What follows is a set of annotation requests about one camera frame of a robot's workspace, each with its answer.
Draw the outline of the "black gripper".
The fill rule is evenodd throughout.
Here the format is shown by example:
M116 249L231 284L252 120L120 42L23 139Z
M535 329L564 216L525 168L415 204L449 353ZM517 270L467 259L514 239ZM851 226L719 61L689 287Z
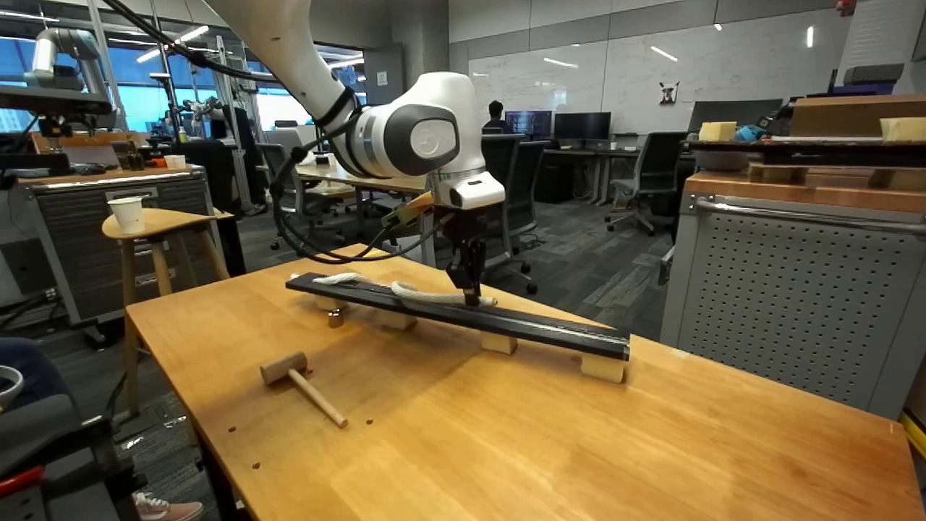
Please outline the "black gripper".
M453 267L449 277L467 293L467 304L482 304L482 262L488 259L488 213L485 212L454 212L449 219Z

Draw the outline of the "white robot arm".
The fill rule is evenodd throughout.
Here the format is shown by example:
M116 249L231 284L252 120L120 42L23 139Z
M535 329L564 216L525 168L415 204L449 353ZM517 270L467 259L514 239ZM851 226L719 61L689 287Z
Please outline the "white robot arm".
M333 139L357 177L425 177L457 222L502 204L508 188L482 151L479 86L463 71L424 71L401 99L365 106L333 79L312 38L312 0L205 0Z

